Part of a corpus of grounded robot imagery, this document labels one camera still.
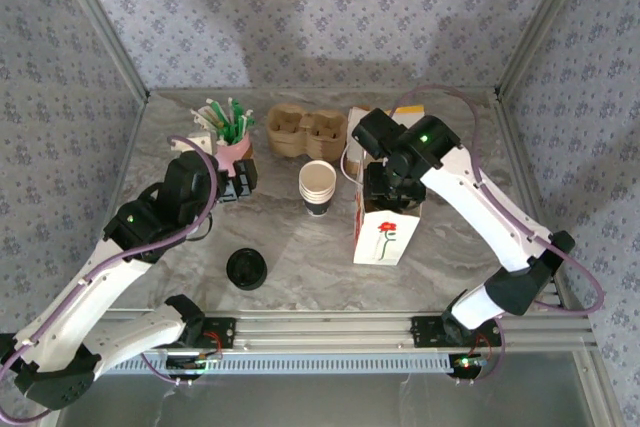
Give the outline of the white flower print paper bag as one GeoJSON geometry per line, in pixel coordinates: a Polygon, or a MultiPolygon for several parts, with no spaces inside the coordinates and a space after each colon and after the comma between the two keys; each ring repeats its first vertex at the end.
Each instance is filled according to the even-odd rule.
{"type": "Polygon", "coordinates": [[[418,227],[422,207],[410,201],[406,208],[387,209],[381,203],[365,199],[364,170],[369,160],[361,147],[347,142],[341,157],[342,173],[356,184],[354,220],[354,264],[395,266],[399,263],[418,227]],[[344,168],[345,158],[358,160],[357,177],[351,177],[344,168]]]}

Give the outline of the pink straw holder cup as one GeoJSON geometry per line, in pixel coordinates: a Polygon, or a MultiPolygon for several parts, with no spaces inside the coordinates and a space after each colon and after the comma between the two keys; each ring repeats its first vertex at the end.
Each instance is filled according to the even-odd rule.
{"type": "Polygon", "coordinates": [[[240,141],[233,145],[216,143],[214,158],[218,163],[218,169],[220,171],[226,171],[229,177],[236,176],[235,162],[249,159],[252,156],[253,147],[249,134],[246,134],[240,141]]]}

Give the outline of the stack of black cup lids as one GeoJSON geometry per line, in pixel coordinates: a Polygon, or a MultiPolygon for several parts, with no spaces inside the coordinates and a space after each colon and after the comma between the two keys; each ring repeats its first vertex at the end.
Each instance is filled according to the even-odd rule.
{"type": "Polygon", "coordinates": [[[258,289],[265,282],[268,267],[265,259],[257,250],[241,248],[229,257],[226,264],[226,274],[238,289],[251,291],[258,289]]]}

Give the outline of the stack of pulp cup carriers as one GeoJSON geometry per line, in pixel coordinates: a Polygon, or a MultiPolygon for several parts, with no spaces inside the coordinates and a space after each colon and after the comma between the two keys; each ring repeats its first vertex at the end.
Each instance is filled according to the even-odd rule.
{"type": "Polygon", "coordinates": [[[279,156],[337,161],[346,145],[348,119],[338,110],[308,112],[296,104],[274,105],[267,114],[269,148],[279,156]]]}

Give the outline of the left controller board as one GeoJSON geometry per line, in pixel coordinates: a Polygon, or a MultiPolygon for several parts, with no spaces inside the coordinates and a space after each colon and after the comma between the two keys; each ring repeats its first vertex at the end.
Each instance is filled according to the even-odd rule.
{"type": "Polygon", "coordinates": [[[222,359],[223,355],[215,352],[169,355],[165,362],[165,369],[173,381],[195,381],[214,365],[219,364],[222,359]]]}

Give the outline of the controller board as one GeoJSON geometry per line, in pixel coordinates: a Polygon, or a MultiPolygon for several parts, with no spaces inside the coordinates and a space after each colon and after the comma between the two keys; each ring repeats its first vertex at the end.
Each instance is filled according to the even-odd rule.
{"type": "Polygon", "coordinates": [[[165,369],[173,381],[195,381],[214,365],[219,364],[222,359],[223,355],[215,352],[169,355],[165,362],[165,369]]]}
{"type": "Polygon", "coordinates": [[[454,380],[475,381],[488,361],[480,354],[450,354],[452,371],[448,374],[454,380]]]}

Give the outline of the right controller board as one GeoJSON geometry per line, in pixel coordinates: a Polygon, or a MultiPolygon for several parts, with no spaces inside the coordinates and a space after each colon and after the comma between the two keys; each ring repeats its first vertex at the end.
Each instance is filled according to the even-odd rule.
{"type": "Polygon", "coordinates": [[[488,361],[480,354],[450,354],[452,371],[448,374],[454,380],[475,381],[488,361]]]}

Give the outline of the aluminium left side rail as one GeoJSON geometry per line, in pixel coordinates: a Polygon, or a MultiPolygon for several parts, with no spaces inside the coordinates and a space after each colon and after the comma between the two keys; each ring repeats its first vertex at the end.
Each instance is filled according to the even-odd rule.
{"type": "Polygon", "coordinates": [[[73,263],[79,271],[90,261],[103,228],[115,213],[146,107],[141,102],[125,118],[114,116],[86,131],[74,174],[81,217],[74,234],[79,253],[73,263]]]}

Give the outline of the aluminium right side rail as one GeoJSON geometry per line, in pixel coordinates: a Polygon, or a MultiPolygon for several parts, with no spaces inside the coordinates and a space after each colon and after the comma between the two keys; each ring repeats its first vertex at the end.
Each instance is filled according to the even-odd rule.
{"type": "MultiPolygon", "coordinates": [[[[540,204],[539,188],[534,175],[529,171],[529,158],[524,144],[519,138],[515,121],[493,90],[489,91],[487,97],[495,112],[495,118],[504,139],[504,146],[521,208],[530,214],[538,223],[544,225],[552,232],[556,232],[557,228],[554,228],[552,223],[547,219],[547,215],[544,213],[540,204]]],[[[568,286],[565,278],[566,267],[567,264],[563,263],[554,276],[556,300],[546,301],[545,299],[550,298],[550,296],[545,294],[545,299],[542,300],[542,303],[556,307],[558,314],[569,316],[570,311],[582,311],[583,307],[568,286]]]]}

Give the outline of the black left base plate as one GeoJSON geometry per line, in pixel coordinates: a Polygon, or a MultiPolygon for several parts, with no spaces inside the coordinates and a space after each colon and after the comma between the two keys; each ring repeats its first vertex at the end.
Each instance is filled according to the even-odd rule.
{"type": "Polygon", "coordinates": [[[176,341],[161,343],[158,348],[231,349],[235,334],[235,318],[202,317],[189,321],[176,341]]]}

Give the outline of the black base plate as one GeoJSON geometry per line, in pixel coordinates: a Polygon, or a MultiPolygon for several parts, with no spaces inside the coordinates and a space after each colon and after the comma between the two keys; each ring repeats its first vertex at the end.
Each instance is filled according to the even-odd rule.
{"type": "Polygon", "coordinates": [[[491,347],[500,347],[503,343],[495,320],[467,329],[445,315],[420,315],[411,318],[410,333],[416,348],[473,347],[483,338],[491,347]]]}
{"type": "Polygon", "coordinates": [[[231,349],[235,334],[235,318],[202,317],[189,321],[176,341],[161,343],[158,348],[231,349]]]}

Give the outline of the aluminium left frame post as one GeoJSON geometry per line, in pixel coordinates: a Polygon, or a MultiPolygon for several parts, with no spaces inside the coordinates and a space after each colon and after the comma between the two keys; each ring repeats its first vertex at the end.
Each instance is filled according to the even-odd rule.
{"type": "Polygon", "coordinates": [[[139,101],[145,102],[148,99],[148,91],[100,1],[78,0],[78,2],[130,91],[139,101]]]}

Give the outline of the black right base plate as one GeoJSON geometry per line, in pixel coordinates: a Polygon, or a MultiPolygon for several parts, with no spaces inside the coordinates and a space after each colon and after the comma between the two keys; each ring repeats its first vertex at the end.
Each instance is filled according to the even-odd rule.
{"type": "Polygon", "coordinates": [[[467,329],[445,315],[420,315],[411,318],[410,333],[416,348],[473,347],[483,338],[491,347],[500,347],[503,343],[495,320],[467,329]]]}

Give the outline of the aluminium right frame post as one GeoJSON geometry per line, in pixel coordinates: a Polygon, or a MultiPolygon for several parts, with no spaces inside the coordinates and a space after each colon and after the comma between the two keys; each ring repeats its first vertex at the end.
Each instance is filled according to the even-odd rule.
{"type": "Polygon", "coordinates": [[[514,94],[554,19],[567,0],[541,0],[534,10],[496,85],[497,99],[504,103],[514,94]]]}

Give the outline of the aluminium mounting rail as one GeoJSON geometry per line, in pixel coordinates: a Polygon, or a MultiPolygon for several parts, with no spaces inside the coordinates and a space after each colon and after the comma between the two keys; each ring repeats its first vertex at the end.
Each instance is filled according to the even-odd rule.
{"type": "MultiPolygon", "coordinates": [[[[225,354],[395,353],[418,350],[410,333],[417,312],[246,311],[215,313],[236,319],[236,334],[225,354]]],[[[573,352],[595,350],[588,319],[534,313],[499,320],[500,347],[483,338],[473,347],[423,348],[429,352],[573,352]]]]}

